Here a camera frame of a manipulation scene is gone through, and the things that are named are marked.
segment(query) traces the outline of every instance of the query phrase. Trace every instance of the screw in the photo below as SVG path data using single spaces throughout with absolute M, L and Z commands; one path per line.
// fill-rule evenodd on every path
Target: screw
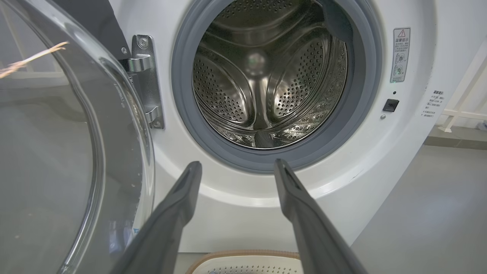
M 146 49 L 148 47 L 148 45 L 149 45 L 149 40 L 147 40 L 147 38 L 145 38 L 145 37 L 141 37 L 137 41 L 137 44 L 139 45 L 139 47 L 141 49 Z

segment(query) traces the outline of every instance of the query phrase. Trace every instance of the laundry basket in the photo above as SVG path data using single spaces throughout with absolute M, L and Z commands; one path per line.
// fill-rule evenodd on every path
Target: laundry basket
M 298 253 L 274 250 L 232 250 L 205 255 L 186 274 L 302 274 Z

